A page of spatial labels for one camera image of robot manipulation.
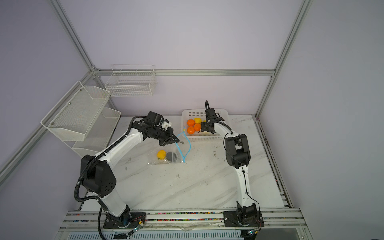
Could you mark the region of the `small yellow lemon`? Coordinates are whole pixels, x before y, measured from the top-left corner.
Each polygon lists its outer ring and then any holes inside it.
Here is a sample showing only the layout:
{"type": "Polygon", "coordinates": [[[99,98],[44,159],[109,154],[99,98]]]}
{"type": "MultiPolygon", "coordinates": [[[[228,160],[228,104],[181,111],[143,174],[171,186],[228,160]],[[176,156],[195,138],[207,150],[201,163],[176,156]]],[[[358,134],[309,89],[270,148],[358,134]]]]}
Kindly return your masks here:
{"type": "Polygon", "coordinates": [[[201,124],[202,119],[200,119],[200,118],[195,118],[194,121],[195,121],[196,124],[201,124]]]}

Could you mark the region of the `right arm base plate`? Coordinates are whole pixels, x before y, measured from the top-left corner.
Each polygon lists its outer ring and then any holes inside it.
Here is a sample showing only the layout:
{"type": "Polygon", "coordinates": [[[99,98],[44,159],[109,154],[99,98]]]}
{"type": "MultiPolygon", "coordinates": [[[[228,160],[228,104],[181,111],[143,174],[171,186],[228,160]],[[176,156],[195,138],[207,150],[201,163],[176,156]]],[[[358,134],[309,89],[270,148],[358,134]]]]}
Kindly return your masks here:
{"type": "Polygon", "coordinates": [[[261,211],[256,211],[250,214],[241,215],[236,211],[224,211],[225,227],[264,227],[264,217],[261,211]]]}

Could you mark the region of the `clear zip top bag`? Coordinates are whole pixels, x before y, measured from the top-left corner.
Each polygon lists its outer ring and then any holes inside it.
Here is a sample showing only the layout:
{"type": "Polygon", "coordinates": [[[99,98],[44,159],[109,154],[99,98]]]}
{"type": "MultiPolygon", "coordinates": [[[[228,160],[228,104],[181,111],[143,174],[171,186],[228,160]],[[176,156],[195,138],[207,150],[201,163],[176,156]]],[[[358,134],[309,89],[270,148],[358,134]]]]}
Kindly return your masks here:
{"type": "Polygon", "coordinates": [[[180,140],[178,143],[166,145],[161,147],[158,144],[150,147],[148,152],[148,164],[160,165],[160,164],[183,164],[186,162],[186,158],[192,149],[192,144],[187,135],[187,130],[177,135],[180,140]]]}

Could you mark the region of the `orange tangerine front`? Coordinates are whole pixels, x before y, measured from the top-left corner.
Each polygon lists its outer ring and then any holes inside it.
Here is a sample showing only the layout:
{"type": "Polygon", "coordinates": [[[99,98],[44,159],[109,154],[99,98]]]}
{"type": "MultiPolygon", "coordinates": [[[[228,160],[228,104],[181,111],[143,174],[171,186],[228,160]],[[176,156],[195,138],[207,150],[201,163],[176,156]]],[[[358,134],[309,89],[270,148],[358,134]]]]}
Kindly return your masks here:
{"type": "Polygon", "coordinates": [[[189,134],[189,135],[193,135],[194,133],[195,133],[195,127],[193,127],[193,126],[189,126],[188,128],[187,128],[187,133],[189,134]]]}

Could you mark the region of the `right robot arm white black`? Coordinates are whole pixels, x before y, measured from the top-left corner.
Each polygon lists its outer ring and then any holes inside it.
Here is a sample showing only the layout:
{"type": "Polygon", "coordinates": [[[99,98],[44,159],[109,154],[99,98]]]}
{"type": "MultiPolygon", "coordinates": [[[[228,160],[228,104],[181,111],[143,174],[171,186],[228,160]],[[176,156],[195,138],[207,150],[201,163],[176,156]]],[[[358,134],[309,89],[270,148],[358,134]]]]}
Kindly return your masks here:
{"type": "Polygon", "coordinates": [[[216,113],[206,102],[206,120],[202,122],[202,130],[211,134],[219,134],[223,138],[225,157],[230,167],[234,168],[237,179],[237,225],[241,227],[264,226],[260,212],[260,204],[251,194],[249,180],[249,164],[251,153],[248,138],[238,134],[225,123],[224,118],[216,113]]]}

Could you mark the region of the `orange tangerine back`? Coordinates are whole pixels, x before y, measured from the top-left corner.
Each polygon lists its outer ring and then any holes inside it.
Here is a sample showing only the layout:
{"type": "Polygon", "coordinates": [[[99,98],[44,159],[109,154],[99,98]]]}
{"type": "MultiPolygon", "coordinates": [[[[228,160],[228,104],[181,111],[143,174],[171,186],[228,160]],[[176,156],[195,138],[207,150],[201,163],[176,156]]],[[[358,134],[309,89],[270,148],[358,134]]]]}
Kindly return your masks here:
{"type": "Polygon", "coordinates": [[[189,120],[187,120],[187,125],[189,127],[193,127],[195,125],[195,121],[193,119],[189,119],[189,120]]]}

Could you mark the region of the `round yellow fruit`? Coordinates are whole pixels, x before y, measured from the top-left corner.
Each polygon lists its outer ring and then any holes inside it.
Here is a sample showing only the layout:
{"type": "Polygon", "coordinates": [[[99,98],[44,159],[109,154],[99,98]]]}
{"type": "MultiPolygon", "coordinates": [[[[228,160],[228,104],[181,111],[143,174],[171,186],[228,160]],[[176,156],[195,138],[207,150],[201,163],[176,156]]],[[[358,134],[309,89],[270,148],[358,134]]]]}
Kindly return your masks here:
{"type": "Polygon", "coordinates": [[[158,151],[157,158],[159,160],[165,160],[166,159],[166,155],[167,155],[166,151],[161,150],[161,151],[158,151]]]}

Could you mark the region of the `black avocado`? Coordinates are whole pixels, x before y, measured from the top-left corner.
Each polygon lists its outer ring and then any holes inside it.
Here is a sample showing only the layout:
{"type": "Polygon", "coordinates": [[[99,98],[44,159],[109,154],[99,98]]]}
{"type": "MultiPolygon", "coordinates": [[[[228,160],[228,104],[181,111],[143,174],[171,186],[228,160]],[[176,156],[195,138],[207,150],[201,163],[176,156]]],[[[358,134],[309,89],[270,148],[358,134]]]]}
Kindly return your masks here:
{"type": "Polygon", "coordinates": [[[166,155],[166,161],[169,163],[176,163],[178,161],[178,155],[174,152],[168,152],[166,155]]]}

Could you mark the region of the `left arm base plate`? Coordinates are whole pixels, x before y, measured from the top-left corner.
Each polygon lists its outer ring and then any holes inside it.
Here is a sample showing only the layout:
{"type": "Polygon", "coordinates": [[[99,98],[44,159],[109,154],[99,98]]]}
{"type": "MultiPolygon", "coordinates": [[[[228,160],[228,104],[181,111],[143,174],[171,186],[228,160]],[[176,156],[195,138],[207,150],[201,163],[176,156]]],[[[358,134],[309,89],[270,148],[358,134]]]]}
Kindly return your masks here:
{"type": "Polygon", "coordinates": [[[144,224],[147,214],[144,212],[130,212],[120,217],[115,217],[109,213],[106,214],[104,229],[134,229],[140,223],[144,224]]]}

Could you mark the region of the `upper white mesh shelf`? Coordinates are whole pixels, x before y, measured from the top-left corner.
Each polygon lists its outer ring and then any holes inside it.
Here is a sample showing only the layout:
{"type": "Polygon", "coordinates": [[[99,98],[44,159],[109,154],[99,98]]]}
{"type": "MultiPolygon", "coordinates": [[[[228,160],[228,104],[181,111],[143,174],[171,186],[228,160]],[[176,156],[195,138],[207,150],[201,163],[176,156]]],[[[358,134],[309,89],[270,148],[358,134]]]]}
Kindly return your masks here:
{"type": "Polygon", "coordinates": [[[41,120],[63,142],[83,142],[106,106],[110,92],[77,82],[41,120]]]}

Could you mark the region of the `orange tangerine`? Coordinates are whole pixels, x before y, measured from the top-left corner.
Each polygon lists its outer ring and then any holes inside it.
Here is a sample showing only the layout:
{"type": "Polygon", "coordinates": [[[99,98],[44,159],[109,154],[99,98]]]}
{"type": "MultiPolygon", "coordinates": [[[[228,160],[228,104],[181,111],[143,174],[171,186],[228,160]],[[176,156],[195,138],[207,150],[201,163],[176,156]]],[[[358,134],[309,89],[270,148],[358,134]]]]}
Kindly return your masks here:
{"type": "Polygon", "coordinates": [[[187,133],[189,134],[189,135],[193,135],[194,133],[195,133],[195,127],[193,127],[193,126],[189,126],[188,128],[187,128],[187,133]]]}
{"type": "Polygon", "coordinates": [[[196,132],[199,132],[201,130],[201,124],[199,124],[199,123],[195,124],[194,129],[196,132]]]}
{"type": "Polygon", "coordinates": [[[187,120],[187,125],[189,127],[193,127],[195,125],[195,121],[193,119],[189,119],[189,120],[187,120]]]}

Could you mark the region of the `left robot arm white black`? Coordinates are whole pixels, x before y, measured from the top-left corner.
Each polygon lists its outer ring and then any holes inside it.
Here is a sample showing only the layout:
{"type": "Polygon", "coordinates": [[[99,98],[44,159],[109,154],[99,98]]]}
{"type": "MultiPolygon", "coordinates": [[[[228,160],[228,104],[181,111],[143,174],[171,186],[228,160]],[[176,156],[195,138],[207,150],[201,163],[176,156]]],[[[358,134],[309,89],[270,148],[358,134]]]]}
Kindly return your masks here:
{"type": "Polygon", "coordinates": [[[157,140],[162,147],[180,141],[171,122],[162,115],[149,112],[146,116],[133,117],[127,131],[106,149],[82,157],[74,199],[77,202],[96,200],[101,210],[120,228],[127,227],[132,220],[130,208],[116,190],[117,179],[113,169],[129,151],[146,139],[157,140]]]}

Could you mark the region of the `lower white mesh shelf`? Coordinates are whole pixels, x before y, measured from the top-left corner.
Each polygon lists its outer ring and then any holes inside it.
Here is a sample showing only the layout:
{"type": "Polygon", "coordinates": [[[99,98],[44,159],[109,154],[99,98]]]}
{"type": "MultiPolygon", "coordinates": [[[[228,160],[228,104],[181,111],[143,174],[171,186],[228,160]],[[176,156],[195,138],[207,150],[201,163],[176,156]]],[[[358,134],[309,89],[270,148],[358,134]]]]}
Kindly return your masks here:
{"type": "Polygon", "coordinates": [[[93,156],[104,150],[120,120],[121,112],[104,108],[83,142],[75,142],[72,150],[80,157],[93,156]]]}

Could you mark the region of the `white mesh shelf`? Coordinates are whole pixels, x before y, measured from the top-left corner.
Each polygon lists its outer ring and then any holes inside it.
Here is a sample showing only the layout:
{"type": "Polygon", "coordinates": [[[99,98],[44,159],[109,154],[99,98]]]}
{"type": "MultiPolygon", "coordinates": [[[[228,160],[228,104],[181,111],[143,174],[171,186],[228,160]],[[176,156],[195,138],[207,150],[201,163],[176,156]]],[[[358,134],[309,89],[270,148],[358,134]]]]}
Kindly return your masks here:
{"type": "Polygon", "coordinates": [[[120,120],[121,112],[104,108],[83,142],[75,142],[72,150],[80,157],[93,156],[104,150],[120,120]]]}
{"type": "Polygon", "coordinates": [[[106,106],[110,92],[77,82],[41,120],[63,142],[83,142],[106,106]]]}

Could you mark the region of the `aluminium front rail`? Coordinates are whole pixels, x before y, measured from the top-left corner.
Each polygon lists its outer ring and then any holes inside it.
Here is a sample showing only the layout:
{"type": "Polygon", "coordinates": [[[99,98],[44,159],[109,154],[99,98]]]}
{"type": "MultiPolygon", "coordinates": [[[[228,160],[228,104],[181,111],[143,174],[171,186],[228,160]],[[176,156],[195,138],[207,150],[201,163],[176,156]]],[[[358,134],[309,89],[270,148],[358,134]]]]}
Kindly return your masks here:
{"type": "MultiPolygon", "coordinates": [[[[97,230],[98,211],[68,212],[61,224],[60,232],[95,231],[97,230]]],[[[257,226],[264,222],[263,229],[307,229],[308,225],[299,209],[264,209],[256,222],[257,226]]],[[[237,220],[224,216],[223,210],[191,210],[191,211],[148,211],[146,212],[145,230],[218,230],[239,229],[237,220]]]]}

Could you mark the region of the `white plastic perforated basket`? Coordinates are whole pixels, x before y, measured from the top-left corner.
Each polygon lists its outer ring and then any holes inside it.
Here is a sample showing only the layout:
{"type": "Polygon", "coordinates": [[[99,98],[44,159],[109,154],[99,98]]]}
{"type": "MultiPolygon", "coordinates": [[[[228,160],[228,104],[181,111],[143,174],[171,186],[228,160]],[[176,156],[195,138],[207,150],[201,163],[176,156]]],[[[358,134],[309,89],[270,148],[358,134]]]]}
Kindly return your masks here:
{"type": "Polygon", "coordinates": [[[192,141],[223,140],[234,130],[225,109],[194,109],[182,113],[182,131],[192,141]]]}

